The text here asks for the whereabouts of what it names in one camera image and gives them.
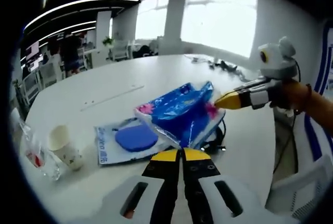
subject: white table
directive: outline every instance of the white table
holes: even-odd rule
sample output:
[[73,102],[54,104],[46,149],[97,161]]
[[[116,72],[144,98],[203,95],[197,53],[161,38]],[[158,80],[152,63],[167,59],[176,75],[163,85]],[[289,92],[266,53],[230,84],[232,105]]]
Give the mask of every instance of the white table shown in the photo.
[[[46,209],[59,221],[89,216],[99,209],[104,195],[129,176],[144,171],[147,161],[99,168],[93,126],[131,117],[137,105],[184,83],[205,80],[212,81],[222,92],[241,85],[237,77],[220,69],[211,70],[207,63],[192,64],[187,57],[174,55],[105,65],[41,91],[30,109],[27,123],[44,141],[53,127],[66,123],[73,142],[85,158],[80,171],[65,170],[56,182],[50,182],[25,157],[21,158],[28,181]],[[141,85],[144,85],[141,89],[96,103]],[[258,110],[228,110],[225,122],[227,150],[214,162],[220,173],[246,183],[264,205],[272,182],[275,157],[273,111],[268,106]],[[182,193],[178,194],[181,201],[185,201]]]

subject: blue sponge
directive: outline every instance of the blue sponge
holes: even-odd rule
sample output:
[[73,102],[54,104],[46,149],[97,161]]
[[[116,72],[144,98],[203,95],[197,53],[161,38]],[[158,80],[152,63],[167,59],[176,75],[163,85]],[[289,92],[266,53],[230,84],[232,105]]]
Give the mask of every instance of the blue sponge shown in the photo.
[[139,152],[154,146],[158,136],[148,126],[137,125],[119,130],[115,139],[123,149],[129,152]]

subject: desk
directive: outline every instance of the desk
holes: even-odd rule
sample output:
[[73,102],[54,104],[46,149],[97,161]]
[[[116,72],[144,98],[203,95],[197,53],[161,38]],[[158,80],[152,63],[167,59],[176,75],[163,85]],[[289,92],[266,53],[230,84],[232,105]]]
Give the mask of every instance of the desk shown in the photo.
[[[192,64],[183,55],[173,55],[105,65],[41,91],[30,109],[27,123],[37,130],[41,140],[47,140],[53,127],[66,123],[85,159],[80,171],[66,172],[58,181],[50,182],[21,157],[28,181],[46,209],[59,221],[89,216],[99,209],[103,196],[129,176],[144,171],[147,161],[99,168],[93,126],[132,117],[137,105],[184,83],[205,80],[212,81],[222,92],[242,84],[236,76],[220,69],[209,69],[207,63]],[[140,85],[144,87],[82,110],[92,101],[101,101]],[[227,110],[225,122],[227,150],[214,162],[221,174],[234,176],[255,191],[264,206],[275,159],[273,111],[268,106],[258,110]]]

